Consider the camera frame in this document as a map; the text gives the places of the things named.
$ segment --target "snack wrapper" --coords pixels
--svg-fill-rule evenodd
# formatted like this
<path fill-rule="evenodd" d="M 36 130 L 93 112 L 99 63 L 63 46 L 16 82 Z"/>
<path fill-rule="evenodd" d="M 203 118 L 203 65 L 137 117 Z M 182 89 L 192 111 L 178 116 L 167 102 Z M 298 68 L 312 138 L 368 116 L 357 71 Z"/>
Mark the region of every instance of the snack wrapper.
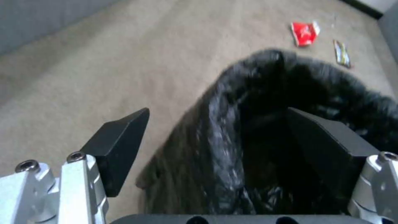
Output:
<path fill-rule="evenodd" d="M 351 60 L 349 59 L 347 48 L 344 43 L 333 40 L 334 50 L 336 52 L 336 61 L 339 65 L 351 68 Z"/>
<path fill-rule="evenodd" d="M 311 45 L 320 32 L 319 25 L 315 21 L 310 24 L 293 22 L 291 29 L 297 47 Z"/>

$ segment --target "red chip bag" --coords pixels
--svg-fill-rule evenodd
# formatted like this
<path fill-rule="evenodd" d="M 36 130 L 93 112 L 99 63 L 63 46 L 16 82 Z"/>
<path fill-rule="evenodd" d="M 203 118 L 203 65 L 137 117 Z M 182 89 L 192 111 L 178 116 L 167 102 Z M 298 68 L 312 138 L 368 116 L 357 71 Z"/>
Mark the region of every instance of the red chip bag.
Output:
<path fill-rule="evenodd" d="M 312 44 L 320 31 L 320 28 L 315 21 L 311 24 L 293 22 L 291 26 L 297 47 Z"/>

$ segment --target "trash can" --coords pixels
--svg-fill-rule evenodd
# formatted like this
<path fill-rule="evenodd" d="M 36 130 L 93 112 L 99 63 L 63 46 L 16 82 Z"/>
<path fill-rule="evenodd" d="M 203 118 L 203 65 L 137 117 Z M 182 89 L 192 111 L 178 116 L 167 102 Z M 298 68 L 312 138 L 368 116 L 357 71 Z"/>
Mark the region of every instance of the trash can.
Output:
<path fill-rule="evenodd" d="M 136 185 L 145 212 L 344 213 L 305 162 L 286 124 L 288 107 L 340 121 L 397 153 L 392 99 L 330 64 L 264 50 L 224 70 L 142 170 Z"/>

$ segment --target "floor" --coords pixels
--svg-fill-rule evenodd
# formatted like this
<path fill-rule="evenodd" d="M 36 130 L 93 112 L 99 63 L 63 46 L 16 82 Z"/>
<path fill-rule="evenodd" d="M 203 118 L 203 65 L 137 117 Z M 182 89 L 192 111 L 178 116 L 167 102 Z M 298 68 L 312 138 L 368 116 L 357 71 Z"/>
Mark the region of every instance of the floor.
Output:
<path fill-rule="evenodd" d="M 312 20 L 319 38 L 296 48 L 289 23 Z M 227 65 L 268 47 L 336 64 L 334 38 L 348 46 L 349 72 L 398 96 L 397 64 L 377 22 L 338 0 L 122 0 L 0 57 L 0 176 L 30 158 L 59 174 L 104 122 L 149 107 L 139 155 L 107 219 L 136 213 L 138 172 Z"/>

